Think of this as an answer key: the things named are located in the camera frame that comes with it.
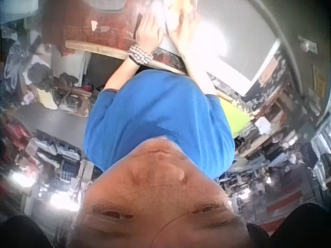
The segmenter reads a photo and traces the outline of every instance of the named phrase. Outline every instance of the light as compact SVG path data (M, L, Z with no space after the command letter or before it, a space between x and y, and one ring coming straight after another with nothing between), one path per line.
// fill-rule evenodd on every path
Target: light
M249 194L248 194L248 193L243 193L243 194L239 195L239 198L240 198L241 200L245 200L245 199L247 199L248 197L249 197Z
M11 176L12 180L18 183L24 188L30 188L35 184L36 180L32 177L28 177L22 173L14 172Z
M77 212L79 210L79 204L75 203L70 199L67 192L54 193L51 196L50 204L58 209L65 209L72 212Z
M270 178L270 177L267 177L267 180L265 180L265 182L266 182L267 184L271 184L271 183L272 183L271 178Z
M249 195L250 192L251 192L249 188L246 188L246 189L244 189L243 191L244 191L245 194L248 194L248 195Z

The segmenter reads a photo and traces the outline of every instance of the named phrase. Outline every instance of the nose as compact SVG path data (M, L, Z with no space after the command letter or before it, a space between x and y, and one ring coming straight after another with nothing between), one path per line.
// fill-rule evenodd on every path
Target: nose
M134 182L139 186L182 184L185 182L184 170L167 159L140 164L133 170L133 177Z

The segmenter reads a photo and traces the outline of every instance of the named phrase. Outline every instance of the sticker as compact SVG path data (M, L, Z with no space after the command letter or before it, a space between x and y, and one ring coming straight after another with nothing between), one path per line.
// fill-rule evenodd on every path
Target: sticker
M317 44L315 42L312 42L310 40L307 40L301 36L298 36L298 39L300 41L300 47L302 48L302 50L304 50L306 53L308 51L314 53L314 54L318 54L317 51Z
M314 73L314 91L320 98L325 97L326 79L325 77L313 66Z
M316 102L316 103L320 103L321 99L319 98L318 95L316 95L316 93L312 90L312 88L308 89L308 95Z

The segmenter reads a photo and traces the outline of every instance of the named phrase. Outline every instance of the eye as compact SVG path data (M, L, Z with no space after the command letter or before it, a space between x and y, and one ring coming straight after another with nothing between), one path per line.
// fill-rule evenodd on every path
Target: eye
M107 211L107 212L104 212L103 215L106 215L106 216L109 216L109 217L112 217L112 218L115 218L115 219L132 219L133 218L133 215L130 215L130 214L119 214L117 212L114 212L114 211Z
M112 218L115 218L115 219L120 219L121 218L121 215L119 213L113 212L113 211L105 212L105 213L103 213L103 215L106 215L106 216L109 216L109 217L112 217Z
M197 213L204 213L204 212L208 212L211 211L215 208L219 208L219 204L209 204L209 205L205 205L203 207L198 208L197 210L193 211L193 214L197 214Z
M209 207L202 209L201 212L208 212L208 211L211 211L212 209L213 209L213 207L209 206Z

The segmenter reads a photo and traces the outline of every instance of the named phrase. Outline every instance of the man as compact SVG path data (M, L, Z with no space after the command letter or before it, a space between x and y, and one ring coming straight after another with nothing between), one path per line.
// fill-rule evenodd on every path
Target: man
M199 17L184 12L180 19L170 37L190 77L158 70L134 76L163 38L148 12L138 46L91 112L85 152L104 174L85 195L77 246L247 247L246 224L213 182L231 166L234 142L216 90L190 48Z

